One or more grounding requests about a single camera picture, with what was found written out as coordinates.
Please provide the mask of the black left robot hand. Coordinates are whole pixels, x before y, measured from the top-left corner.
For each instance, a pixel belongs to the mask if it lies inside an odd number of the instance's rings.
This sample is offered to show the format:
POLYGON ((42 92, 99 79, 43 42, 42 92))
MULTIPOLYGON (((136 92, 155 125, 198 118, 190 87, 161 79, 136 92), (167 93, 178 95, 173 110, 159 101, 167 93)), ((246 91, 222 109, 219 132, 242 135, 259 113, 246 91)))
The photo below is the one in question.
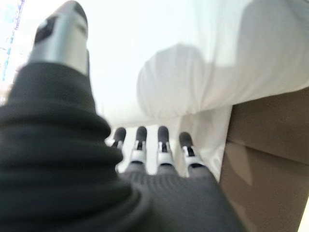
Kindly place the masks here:
POLYGON ((123 155, 96 113, 87 29, 76 1, 50 15, 0 109, 1 231, 245 231, 203 165, 187 178, 149 175, 139 160, 116 172, 123 155))

